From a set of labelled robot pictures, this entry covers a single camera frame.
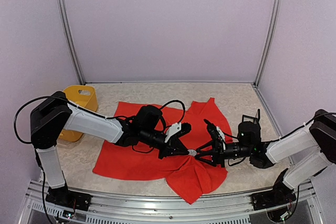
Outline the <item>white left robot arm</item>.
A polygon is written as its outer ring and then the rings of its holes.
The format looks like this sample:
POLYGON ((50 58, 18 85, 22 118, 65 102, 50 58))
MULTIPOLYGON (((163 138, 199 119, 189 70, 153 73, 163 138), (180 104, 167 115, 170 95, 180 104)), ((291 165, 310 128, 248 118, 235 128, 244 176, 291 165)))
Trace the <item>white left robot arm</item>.
POLYGON ((178 121, 167 126, 162 108, 143 105, 134 116, 104 116, 71 102, 64 92, 57 91, 28 101, 18 111, 36 101, 41 103, 30 113, 30 141, 21 142, 33 146, 53 197, 64 206, 73 201, 74 195, 67 189, 56 150, 62 130, 89 134, 122 147, 141 142, 156 148, 160 159, 189 154, 180 138, 191 131, 191 125, 178 121))

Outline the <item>white round brooch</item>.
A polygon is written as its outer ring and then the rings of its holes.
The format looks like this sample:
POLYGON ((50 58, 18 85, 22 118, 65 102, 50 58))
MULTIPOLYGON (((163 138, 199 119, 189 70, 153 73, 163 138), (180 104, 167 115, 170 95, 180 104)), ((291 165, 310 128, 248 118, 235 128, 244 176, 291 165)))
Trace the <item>white round brooch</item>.
POLYGON ((189 149, 188 150, 188 154, 190 155, 190 156, 196 156, 197 155, 197 151, 196 150, 194 150, 194 149, 189 149))

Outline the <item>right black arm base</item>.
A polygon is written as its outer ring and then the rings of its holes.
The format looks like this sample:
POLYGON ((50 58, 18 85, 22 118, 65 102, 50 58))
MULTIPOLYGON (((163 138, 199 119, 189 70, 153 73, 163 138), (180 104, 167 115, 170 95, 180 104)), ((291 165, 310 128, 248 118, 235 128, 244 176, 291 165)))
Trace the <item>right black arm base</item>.
POLYGON ((280 206, 297 200, 293 189, 290 189, 284 184, 283 178, 287 170, 286 168, 280 173, 271 190, 251 195, 254 210, 280 206))

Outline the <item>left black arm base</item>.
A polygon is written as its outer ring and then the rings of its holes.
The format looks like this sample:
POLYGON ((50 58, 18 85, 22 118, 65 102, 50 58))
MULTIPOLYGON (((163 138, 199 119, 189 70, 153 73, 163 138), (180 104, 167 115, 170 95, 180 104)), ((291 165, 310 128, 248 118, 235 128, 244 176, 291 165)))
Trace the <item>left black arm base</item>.
POLYGON ((49 187, 46 196, 47 202, 82 211, 88 211, 91 199, 92 196, 90 194, 70 190, 67 184, 59 188, 49 187))

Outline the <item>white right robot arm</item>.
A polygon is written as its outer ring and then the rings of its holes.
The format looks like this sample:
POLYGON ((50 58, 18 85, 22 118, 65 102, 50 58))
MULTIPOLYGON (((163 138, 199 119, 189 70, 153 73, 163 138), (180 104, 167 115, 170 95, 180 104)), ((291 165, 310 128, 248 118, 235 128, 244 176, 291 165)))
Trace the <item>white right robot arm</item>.
POLYGON ((335 164, 335 113, 319 109, 312 119, 276 140, 261 140, 260 114, 243 115, 238 125, 236 142, 226 143, 220 127, 206 120, 211 140, 197 148, 195 158, 211 166, 225 167, 230 159, 249 158, 260 169, 267 169, 283 159, 311 148, 311 153, 293 168, 285 169, 269 192, 273 205, 281 204, 289 190, 304 180, 335 164))

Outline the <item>red t-shirt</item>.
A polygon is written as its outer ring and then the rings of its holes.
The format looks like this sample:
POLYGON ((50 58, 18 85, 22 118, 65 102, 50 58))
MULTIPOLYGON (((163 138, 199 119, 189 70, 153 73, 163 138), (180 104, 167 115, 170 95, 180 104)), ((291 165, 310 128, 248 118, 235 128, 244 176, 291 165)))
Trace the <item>red t-shirt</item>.
MULTIPOLYGON (((181 138, 189 149, 211 140, 205 120, 209 120, 230 134, 228 120, 214 98, 206 102, 193 101, 184 114, 184 122, 192 130, 181 138)), ((156 180, 164 178, 169 187, 187 203, 193 204, 203 194, 209 194, 222 185, 228 175, 225 168, 213 167, 197 161, 190 155, 159 159, 159 151, 139 143, 135 147, 121 147, 104 141, 93 173, 120 180, 156 180)))

